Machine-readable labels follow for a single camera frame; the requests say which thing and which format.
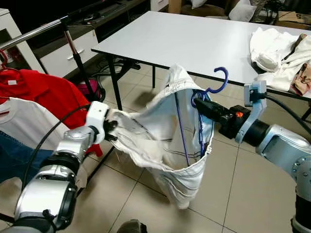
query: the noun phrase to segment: white cloth pile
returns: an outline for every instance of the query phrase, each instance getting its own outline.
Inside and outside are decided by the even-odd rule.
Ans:
[[[309,90],[306,80],[301,77],[298,80],[297,76],[301,74],[304,64],[311,65],[311,36],[307,35],[297,44],[298,38],[289,33],[279,33],[276,29],[263,31],[258,28],[253,33],[250,40],[251,60],[267,71],[260,74],[257,80],[265,80],[268,86],[282,91],[289,91],[295,82],[297,86],[304,83],[304,89]],[[299,94],[311,97],[309,91]]]
[[[206,159],[211,152],[213,121],[203,116],[203,143],[200,157],[199,116],[191,105],[193,90],[202,90],[180,66],[170,68],[164,89],[142,113],[112,110],[109,120],[118,126],[112,135],[113,145],[128,153],[137,166],[147,168],[169,200],[186,209],[198,192]],[[187,166],[174,93],[177,93],[182,128],[190,158]]]

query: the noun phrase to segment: shoe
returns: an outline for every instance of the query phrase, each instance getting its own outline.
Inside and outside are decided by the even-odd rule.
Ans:
[[[147,233],[147,226],[137,219],[132,219],[123,223],[117,233]]]

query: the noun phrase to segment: tiled floor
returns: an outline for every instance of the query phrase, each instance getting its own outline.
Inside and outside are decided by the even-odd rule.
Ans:
[[[141,70],[131,70],[119,81],[125,111],[140,110],[160,90],[166,71],[156,70],[155,89],[151,74],[151,67],[142,65]],[[203,88],[220,85],[194,79]],[[107,91],[105,102],[116,108],[110,78],[103,78],[103,84]],[[243,104],[242,88],[234,85],[211,97],[227,107]],[[300,115],[308,107],[303,101],[280,99]],[[286,112],[270,102],[262,119],[305,135]],[[103,142],[101,147],[107,152],[111,145]],[[243,143],[239,147],[217,131],[212,147],[197,197],[182,211],[169,203],[148,171],[137,167],[128,155],[114,150],[78,197],[73,223],[63,232],[116,233],[124,221],[137,218],[150,233],[290,233],[295,202],[293,180],[254,154],[251,146]],[[85,163],[87,171],[100,160],[89,157]],[[0,189],[0,205],[1,198],[8,197]],[[0,228],[5,227],[7,224],[0,222]]]

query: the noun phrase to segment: blue clothes hanger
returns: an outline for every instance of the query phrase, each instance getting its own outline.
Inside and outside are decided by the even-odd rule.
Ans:
[[[218,67],[218,68],[215,68],[214,69],[214,72],[217,72],[217,71],[222,71],[224,74],[225,74],[225,80],[223,82],[223,84],[221,85],[221,87],[219,87],[218,89],[214,90],[212,88],[208,88],[207,90],[205,91],[201,91],[201,90],[196,90],[193,92],[193,95],[191,97],[191,105],[196,108],[195,106],[195,103],[194,103],[194,98],[195,96],[197,95],[197,97],[201,98],[202,100],[206,100],[207,99],[207,93],[210,92],[210,93],[213,93],[213,94],[216,94],[216,93],[219,93],[221,92],[225,86],[228,84],[228,71],[226,70],[226,68],[224,67]],[[203,119],[202,119],[202,114],[199,113],[199,143],[200,143],[200,152],[201,152],[201,158],[203,157],[204,155],[204,144],[203,144],[203,129],[202,129],[202,122],[203,122]]]
[[[221,70],[222,72],[225,73],[225,81],[224,81],[224,83],[222,84],[222,86],[220,88],[218,88],[216,90],[214,90],[214,89],[209,87],[205,91],[201,91],[201,90],[194,91],[193,95],[191,97],[191,104],[192,104],[192,106],[194,108],[196,108],[195,103],[194,103],[194,98],[195,98],[196,95],[198,95],[198,97],[201,98],[202,100],[205,100],[205,99],[207,99],[207,93],[208,92],[216,94],[216,93],[222,91],[225,88],[225,86],[227,85],[227,83],[228,83],[228,71],[224,67],[218,67],[218,68],[214,69],[214,72],[217,72],[219,70]],[[175,103],[176,103],[177,114],[178,114],[179,127],[180,127],[180,131],[181,131],[181,137],[182,137],[182,140],[183,140],[183,147],[184,147],[184,151],[185,151],[187,165],[189,166],[190,165],[190,159],[189,159],[189,156],[188,156],[188,153],[187,153],[187,146],[186,146],[186,141],[185,141],[185,136],[184,136],[184,131],[183,131],[183,123],[182,123],[182,120],[181,120],[181,117],[180,117],[178,96],[177,96],[176,92],[174,93],[174,95],[175,95]],[[202,120],[202,114],[199,113],[199,143],[200,143],[200,147],[201,147],[201,151],[200,151],[200,157],[201,158],[204,155],[202,121],[203,121]]]

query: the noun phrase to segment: drawer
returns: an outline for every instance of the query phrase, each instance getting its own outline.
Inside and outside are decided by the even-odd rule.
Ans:
[[[169,4],[169,0],[151,0],[151,10],[159,11]]]
[[[74,40],[74,45],[83,63],[97,54],[91,51],[91,48],[97,44],[97,37],[94,30]],[[61,78],[77,68],[68,44],[40,58],[40,61],[48,74]]]

